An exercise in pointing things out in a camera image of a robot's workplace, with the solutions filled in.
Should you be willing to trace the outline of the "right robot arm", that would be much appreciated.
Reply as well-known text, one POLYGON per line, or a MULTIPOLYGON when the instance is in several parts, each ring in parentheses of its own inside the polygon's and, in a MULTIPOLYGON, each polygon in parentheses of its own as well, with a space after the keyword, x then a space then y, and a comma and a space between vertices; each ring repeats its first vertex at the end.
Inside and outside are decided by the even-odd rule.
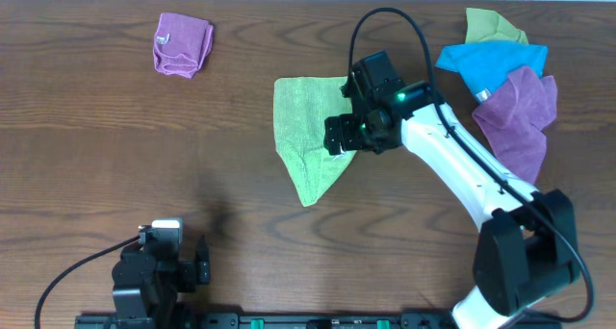
POLYGON ((458 328, 504 328, 530 306, 574 283, 583 268, 574 209, 559 190, 542 193, 507 170, 459 124, 426 81, 404 84, 385 52, 351 68, 341 88, 349 114, 324 121, 330 155, 402 147, 423 160, 479 231, 475 287, 451 312, 458 328))

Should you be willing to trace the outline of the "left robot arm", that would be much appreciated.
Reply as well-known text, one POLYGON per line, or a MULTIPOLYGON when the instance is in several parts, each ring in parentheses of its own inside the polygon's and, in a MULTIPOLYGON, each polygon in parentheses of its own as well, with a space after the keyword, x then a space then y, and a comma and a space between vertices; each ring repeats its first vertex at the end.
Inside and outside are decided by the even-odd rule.
POLYGON ((177 238, 145 237, 114 266, 113 301, 119 328, 198 328, 196 314, 178 301, 211 281, 209 246, 200 237, 194 258, 179 258, 177 238))

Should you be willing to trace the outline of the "light green cloth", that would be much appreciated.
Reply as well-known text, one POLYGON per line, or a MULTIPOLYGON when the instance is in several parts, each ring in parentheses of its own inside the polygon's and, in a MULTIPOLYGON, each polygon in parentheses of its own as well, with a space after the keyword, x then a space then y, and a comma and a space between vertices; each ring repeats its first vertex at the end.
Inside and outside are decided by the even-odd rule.
POLYGON ((324 121, 349 114, 341 94, 345 77, 279 78, 273 91, 275 150, 304 207, 316 204, 343 174, 355 153, 332 156, 323 146, 324 121))

